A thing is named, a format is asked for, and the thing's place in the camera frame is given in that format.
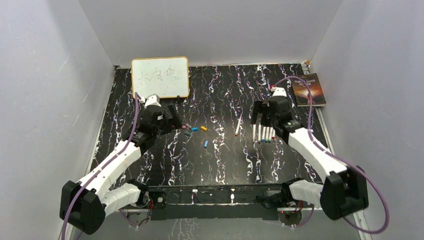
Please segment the pink capped marker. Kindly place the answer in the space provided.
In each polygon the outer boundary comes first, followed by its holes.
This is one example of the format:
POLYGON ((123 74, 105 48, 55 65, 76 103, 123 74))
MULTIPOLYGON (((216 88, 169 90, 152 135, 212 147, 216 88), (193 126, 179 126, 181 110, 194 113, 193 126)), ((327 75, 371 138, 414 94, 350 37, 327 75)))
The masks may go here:
POLYGON ((258 125, 258 129, 257 129, 257 142, 258 143, 262 142, 262 125, 261 124, 258 125))

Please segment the yellow capped marker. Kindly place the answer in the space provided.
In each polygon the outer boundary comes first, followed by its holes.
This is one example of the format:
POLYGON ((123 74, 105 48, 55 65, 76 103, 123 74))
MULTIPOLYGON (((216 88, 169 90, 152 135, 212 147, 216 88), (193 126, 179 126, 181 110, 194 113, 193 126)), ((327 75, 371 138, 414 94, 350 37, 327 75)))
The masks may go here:
POLYGON ((235 129, 235 133, 234 133, 234 136, 235 137, 237 137, 238 135, 239 135, 239 133, 240 133, 240 129, 241 129, 241 123, 242 123, 242 115, 240 115, 239 116, 239 118, 238 118, 238 122, 237 122, 237 125, 236 125, 236 129, 235 129))

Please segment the light blue capped marker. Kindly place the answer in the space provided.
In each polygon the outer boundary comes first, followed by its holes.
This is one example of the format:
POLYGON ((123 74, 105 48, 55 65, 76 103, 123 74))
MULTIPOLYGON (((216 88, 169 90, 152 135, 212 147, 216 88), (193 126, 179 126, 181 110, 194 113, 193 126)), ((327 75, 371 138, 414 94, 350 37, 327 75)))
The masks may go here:
POLYGON ((261 138, 260 138, 261 142, 264 142, 266 140, 266 127, 262 125, 262 129, 261 129, 261 138))

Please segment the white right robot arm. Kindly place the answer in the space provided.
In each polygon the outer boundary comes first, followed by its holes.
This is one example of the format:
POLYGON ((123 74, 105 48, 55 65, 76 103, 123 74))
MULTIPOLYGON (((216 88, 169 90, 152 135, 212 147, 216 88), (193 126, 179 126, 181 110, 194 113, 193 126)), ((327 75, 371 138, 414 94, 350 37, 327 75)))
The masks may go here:
POLYGON ((260 124, 270 127, 287 145, 296 150, 315 170, 322 184, 294 178, 281 185, 276 195, 288 207, 300 201, 321 208, 331 220, 338 220, 369 206, 365 177, 357 170, 331 157, 305 125, 294 119, 288 99, 273 96, 268 101, 256 100, 251 123, 261 115, 260 124))

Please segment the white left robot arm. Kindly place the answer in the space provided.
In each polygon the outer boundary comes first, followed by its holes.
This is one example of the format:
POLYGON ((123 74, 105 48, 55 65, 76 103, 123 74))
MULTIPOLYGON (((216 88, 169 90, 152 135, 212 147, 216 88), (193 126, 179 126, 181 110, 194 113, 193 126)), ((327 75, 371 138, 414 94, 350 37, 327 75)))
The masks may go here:
POLYGON ((63 220, 62 234, 68 225, 92 235, 113 212, 133 204, 144 208, 149 203, 148 187, 130 180, 114 190, 117 178, 151 148, 158 136, 169 134, 183 126, 176 107, 159 104, 145 105, 137 110, 134 122, 122 136, 116 149, 95 169, 74 182, 69 180, 61 190, 59 217, 63 220))

